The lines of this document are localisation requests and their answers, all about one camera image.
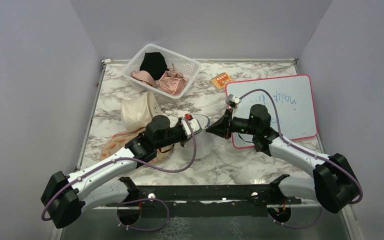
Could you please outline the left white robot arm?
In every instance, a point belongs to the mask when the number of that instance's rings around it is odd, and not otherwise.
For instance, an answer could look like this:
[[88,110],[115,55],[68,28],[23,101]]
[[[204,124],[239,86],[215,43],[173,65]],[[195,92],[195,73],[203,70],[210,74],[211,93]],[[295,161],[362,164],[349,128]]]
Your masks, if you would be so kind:
[[145,130],[128,141],[124,147],[105,160],[84,170],[65,175],[62,171],[51,175],[40,197],[44,206],[42,221],[52,221],[58,229],[77,220],[83,211],[92,206],[115,202],[115,197],[124,204],[132,205],[137,200],[137,191],[130,186],[108,186],[105,183],[123,173],[136,170],[141,166],[170,172],[152,165],[157,152],[179,143],[184,146],[192,140],[197,147],[196,136],[201,131],[200,123],[190,115],[180,117],[175,126],[165,115],[157,115],[145,127]]

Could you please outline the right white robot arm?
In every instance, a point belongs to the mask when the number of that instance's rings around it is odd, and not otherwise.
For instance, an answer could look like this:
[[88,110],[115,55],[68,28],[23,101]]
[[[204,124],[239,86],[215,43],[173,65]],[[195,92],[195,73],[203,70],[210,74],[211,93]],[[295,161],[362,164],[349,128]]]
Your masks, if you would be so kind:
[[268,196],[276,204],[296,197],[317,201],[325,210],[338,213],[362,199],[361,185],[343,155],[322,154],[286,139],[271,127],[271,115],[264,105],[253,105],[248,118],[234,117],[233,110],[227,109],[206,131],[225,139],[233,133],[251,135],[257,152],[284,160],[310,176],[285,175],[273,182]]

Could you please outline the cream cylindrical laundry bag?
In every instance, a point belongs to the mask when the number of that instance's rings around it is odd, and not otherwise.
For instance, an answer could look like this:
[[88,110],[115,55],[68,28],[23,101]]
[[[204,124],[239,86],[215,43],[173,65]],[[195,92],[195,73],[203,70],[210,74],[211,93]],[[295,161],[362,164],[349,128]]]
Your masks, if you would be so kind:
[[136,99],[121,101],[121,120],[128,132],[146,127],[153,117],[163,112],[153,92],[147,91]]

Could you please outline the pink satin bra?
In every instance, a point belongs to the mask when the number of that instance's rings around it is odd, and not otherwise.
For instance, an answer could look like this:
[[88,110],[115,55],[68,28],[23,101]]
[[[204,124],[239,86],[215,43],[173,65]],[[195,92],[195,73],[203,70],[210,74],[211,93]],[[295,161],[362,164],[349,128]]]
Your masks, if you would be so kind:
[[178,96],[184,90],[188,81],[189,78],[181,72],[167,70],[158,80],[158,87],[169,95]]

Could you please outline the floral orange laundry bag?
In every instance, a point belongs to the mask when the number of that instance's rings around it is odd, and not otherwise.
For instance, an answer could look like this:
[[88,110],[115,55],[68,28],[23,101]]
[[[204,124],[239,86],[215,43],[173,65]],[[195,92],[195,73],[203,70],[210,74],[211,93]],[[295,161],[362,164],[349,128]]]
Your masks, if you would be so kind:
[[[121,148],[124,148],[125,145],[130,140],[137,137],[138,134],[143,133],[144,131],[145,131],[145,128],[142,127],[132,132],[122,131],[113,135],[111,139],[103,146],[100,152],[100,161],[106,160],[110,156],[114,155]],[[172,155],[172,153],[173,153],[172,146],[167,146],[162,149],[159,149],[157,151],[156,157],[153,158],[150,162],[151,163],[161,162],[165,159],[168,159]]]

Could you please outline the beige bra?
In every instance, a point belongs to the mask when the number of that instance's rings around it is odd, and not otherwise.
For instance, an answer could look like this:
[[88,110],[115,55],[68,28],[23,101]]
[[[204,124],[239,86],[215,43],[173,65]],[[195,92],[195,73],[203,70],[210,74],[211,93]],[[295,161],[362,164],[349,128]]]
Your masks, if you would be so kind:
[[156,82],[154,78],[145,70],[132,71],[131,77],[148,86],[156,87]]

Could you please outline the orange card pack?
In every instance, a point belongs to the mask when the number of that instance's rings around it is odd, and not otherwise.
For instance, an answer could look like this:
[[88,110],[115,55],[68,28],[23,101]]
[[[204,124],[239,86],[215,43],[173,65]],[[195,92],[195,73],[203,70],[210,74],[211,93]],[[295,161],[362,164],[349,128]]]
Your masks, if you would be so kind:
[[230,82],[233,82],[233,79],[226,73],[226,72],[222,72],[218,75],[216,75],[215,77],[213,77],[211,79],[211,82],[212,84],[217,88],[217,89],[223,89],[225,88],[225,86],[230,83]]

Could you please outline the white plastic basket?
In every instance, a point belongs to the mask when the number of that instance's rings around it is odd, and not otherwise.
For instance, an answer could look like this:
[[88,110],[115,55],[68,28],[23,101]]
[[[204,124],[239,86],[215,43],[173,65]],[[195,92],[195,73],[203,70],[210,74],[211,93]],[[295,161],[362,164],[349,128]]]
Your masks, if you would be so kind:
[[[188,82],[186,83],[185,87],[179,95],[173,96],[164,91],[161,91],[158,88],[152,87],[137,79],[134,79],[131,76],[131,73],[133,71],[138,71],[140,69],[140,65],[144,60],[145,54],[153,52],[161,53],[169,67],[173,68],[177,72],[182,73],[186,78],[188,78]],[[134,57],[127,63],[127,65],[123,69],[122,75],[126,78],[127,83],[129,83],[130,86],[138,90],[153,92],[157,100],[159,100],[160,102],[176,103],[179,102],[180,99],[186,95],[187,90],[192,86],[194,80],[200,73],[201,67],[201,63],[192,58],[150,43],[145,45],[134,55]]]

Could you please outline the pink framed whiteboard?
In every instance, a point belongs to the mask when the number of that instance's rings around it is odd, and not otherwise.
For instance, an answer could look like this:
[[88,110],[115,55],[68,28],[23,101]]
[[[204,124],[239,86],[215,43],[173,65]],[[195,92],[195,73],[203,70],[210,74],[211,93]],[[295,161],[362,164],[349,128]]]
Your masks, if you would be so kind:
[[[251,90],[264,89],[274,100],[280,120],[280,131],[290,140],[301,140],[315,137],[318,134],[316,111],[313,100],[311,78],[307,74],[251,79],[230,82],[226,85],[226,96],[232,94],[241,97]],[[278,131],[274,107],[268,95],[256,91],[241,100],[235,117],[249,117],[251,106],[265,105],[271,115],[271,127]],[[252,148],[252,136],[232,134],[232,145],[236,149]]]

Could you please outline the black garment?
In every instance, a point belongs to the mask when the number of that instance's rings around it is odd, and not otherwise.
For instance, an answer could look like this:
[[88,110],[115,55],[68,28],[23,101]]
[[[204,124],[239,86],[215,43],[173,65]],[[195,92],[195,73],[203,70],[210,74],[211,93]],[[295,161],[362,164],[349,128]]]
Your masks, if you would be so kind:
[[157,81],[169,69],[164,56],[160,52],[146,52],[139,70],[148,72]]

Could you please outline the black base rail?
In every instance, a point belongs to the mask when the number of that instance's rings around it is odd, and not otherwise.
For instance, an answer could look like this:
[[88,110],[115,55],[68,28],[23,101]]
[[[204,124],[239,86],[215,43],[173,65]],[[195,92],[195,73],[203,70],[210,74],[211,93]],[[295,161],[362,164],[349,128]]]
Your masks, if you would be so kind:
[[126,202],[112,203],[123,220],[139,218],[266,217],[268,206],[299,205],[271,184],[248,185],[139,185]]

